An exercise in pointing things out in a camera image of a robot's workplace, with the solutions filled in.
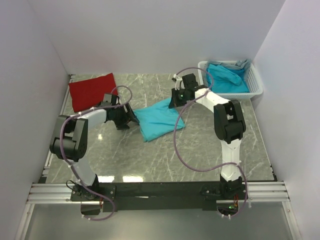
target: floor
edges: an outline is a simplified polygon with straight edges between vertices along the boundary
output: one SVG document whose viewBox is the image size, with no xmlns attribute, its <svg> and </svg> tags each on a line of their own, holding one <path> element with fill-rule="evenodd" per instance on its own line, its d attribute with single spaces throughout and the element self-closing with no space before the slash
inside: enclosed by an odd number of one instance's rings
<svg viewBox="0 0 320 240">
<path fill-rule="evenodd" d="M 72 82 L 98 77 L 74 75 Z M 133 92 L 132 109 L 149 107 L 171 97 L 173 74 L 115 74 L 117 85 L 129 86 Z M 125 101 L 129 93 L 120 89 Z M 241 102 L 246 132 L 240 149 L 241 166 L 250 181 L 273 181 L 274 176 L 250 100 Z M 72 99 L 68 94 L 63 114 L 72 115 Z M 194 104 L 183 115 L 186 127 L 177 133 L 177 147 L 191 166 L 205 169 L 222 162 L 220 140 L 214 132 L 213 114 Z M 87 154 L 100 182 L 175 182 L 218 181 L 220 170 L 194 172 L 184 167 L 173 147 L 173 134 L 144 142 L 140 127 L 130 124 L 129 130 L 116 130 L 113 122 L 89 130 Z M 73 175 L 66 164 L 53 156 L 46 183 L 65 183 Z"/>
</svg>

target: red cloth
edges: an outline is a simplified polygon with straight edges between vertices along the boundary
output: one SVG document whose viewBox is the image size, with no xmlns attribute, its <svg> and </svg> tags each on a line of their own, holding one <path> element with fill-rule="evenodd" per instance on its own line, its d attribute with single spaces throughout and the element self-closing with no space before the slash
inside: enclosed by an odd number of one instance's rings
<svg viewBox="0 0 320 240">
<path fill-rule="evenodd" d="M 104 99 L 104 95 L 111 93 L 115 87 L 116 83 L 113 73 L 69 83 L 73 110 L 79 112 L 97 105 Z M 118 95 L 118 91 L 114 90 L 112 94 Z"/>
</svg>

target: gray cloth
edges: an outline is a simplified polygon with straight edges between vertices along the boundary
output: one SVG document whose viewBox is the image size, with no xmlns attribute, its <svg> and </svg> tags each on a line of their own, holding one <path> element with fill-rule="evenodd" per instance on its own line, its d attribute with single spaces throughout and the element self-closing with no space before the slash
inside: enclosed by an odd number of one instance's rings
<svg viewBox="0 0 320 240">
<path fill-rule="evenodd" d="M 224 63 L 224 62 L 220 62 L 220 61 L 208 61 L 208 65 L 209 64 L 221 65 L 222 67 L 225 67 L 227 69 L 232 69 L 232 70 L 244 69 L 243 79 L 244 79 L 244 81 L 247 81 L 249 70 L 250 70 L 250 65 L 251 65 L 251 59 L 239 60 L 235 64 Z"/>
</svg>

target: white wall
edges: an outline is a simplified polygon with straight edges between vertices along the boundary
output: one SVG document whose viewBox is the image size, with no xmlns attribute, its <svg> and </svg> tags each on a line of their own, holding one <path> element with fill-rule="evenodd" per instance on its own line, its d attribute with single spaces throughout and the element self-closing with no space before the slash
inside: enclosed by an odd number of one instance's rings
<svg viewBox="0 0 320 240">
<path fill-rule="evenodd" d="M 26 0 L 0 1 L 0 233 L 13 239 L 38 181 L 68 75 Z"/>
<path fill-rule="evenodd" d="M 284 0 L 29 0 L 70 74 L 254 58 Z"/>
<path fill-rule="evenodd" d="M 286 0 L 255 58 L 264 82 L 255 112 L 306 240 L 320 239 L 319 9 L 318 0 Z"/>
</svg>

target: metal frame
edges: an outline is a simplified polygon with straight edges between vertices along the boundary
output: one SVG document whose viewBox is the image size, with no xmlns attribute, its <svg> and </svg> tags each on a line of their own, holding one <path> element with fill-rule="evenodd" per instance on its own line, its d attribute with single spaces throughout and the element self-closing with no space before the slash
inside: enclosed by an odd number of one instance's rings
<svg viewBox="0 0 320 240">
<path fill-rule="evenodd" d="M 288 221 L 288 225 L 290 228 L 290 232 L 292 234 L 293 240 L 302 240 L 302 235 L 299 230 L 299 226 L 294 214 L 294 211 L 292 209 L 290 202 L 282 202 L 284 213 L 286 220 Z"/>
<path fill-rule="evenodd" d="M 248 190 L 249 202 L 290 201 L 286 186 L 281 181 L 248 182 Z M 64 183 L 37 183 L 32 185 L 26 204 L 99 204 L 99 201 L 70 201 L 71 193 L 71 189 L 67 188 Z M 228 202 L 230 201 L 217 201 L 217 203 Z"/>
<path fill-rule="evenodd" d="M 30 219 L 36 204 L 99 204 L 99 201 L 70 201 L 71 189 L 63 183 L 36 183 L 31 186 L 16 240 L 25 239 Z M 217 200 L 217 204 L 231 203 L 230 200 Z M 301 240 L 299 227 L 291 207 L 290 198 L 282 181 L 248 182 L 248 204 L 282 202 L 288 225 L 294 240 Z"/>
</svg>

